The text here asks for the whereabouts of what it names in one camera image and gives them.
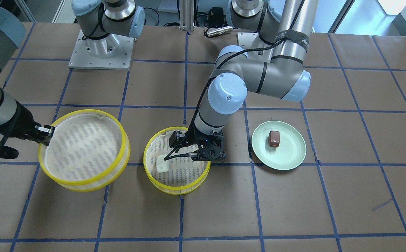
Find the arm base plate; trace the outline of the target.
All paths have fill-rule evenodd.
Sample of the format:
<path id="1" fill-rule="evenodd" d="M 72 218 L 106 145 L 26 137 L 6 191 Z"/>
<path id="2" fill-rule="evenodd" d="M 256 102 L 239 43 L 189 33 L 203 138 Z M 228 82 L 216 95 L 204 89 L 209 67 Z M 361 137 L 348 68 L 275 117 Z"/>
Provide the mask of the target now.
<path id="1" fill-rule="evenodd" d="M 83 40 L 78 34 L 68 66 L 72 69 L 129 70 L 136 39 L 110 34 L 102 40 Z"/>
<path id="2" fill-rule="evenodd" d="M 257 33 L 246 33 L 239 32 L 237 33 L 238 46 L 243 49 L 251 48 L 252 43 L 257 38 Z"/>

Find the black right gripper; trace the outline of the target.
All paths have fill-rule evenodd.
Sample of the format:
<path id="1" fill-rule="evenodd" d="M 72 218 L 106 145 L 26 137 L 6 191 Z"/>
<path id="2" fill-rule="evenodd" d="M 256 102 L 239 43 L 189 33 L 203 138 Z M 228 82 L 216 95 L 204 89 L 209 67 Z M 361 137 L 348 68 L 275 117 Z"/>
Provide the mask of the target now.
<path id="1" fill-rule="evenodd" d="M 54 131 L 54 126 L 42 126 L 32 116 L 15 116 L 0 126 L 0 159 L 15 159 L 19 156 L 18 150 L 6 145 L 7 139 L 26 139 L 48 146 Z"/>

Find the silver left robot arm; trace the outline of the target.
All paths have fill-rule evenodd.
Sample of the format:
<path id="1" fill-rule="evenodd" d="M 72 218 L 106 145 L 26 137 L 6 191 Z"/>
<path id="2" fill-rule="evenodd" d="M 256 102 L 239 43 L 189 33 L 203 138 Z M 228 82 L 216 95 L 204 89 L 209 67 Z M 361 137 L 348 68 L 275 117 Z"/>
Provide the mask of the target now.
<path id="1" fill-rule="evenodd" d="M 243 105 L 247 92 L 300 102 L 310 87 L 303 70 L 318 5 L 316 0 L 286 0 L 283 12 L 273 0 L 232 0 L 227 19 L 235 28 L 257 34 L 250 48 L 229 45 L 219 53 L 199 98 L 182 146 L 193 161 L 224 159 L 222 128 Z"/>

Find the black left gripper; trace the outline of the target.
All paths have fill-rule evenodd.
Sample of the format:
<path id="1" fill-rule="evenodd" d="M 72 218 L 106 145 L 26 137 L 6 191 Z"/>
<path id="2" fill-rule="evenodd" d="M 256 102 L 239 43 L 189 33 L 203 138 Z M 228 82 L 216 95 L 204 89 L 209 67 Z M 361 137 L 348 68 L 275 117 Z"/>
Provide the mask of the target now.
<path id="1" fill-rule="evenodd" d="M 191 155 L 193 161 L 216 161 L 226 158 L 223 131 L 206 135 L 198 129 L 192 129 L 191 135 L 193 145 L 198 147 Z"/>

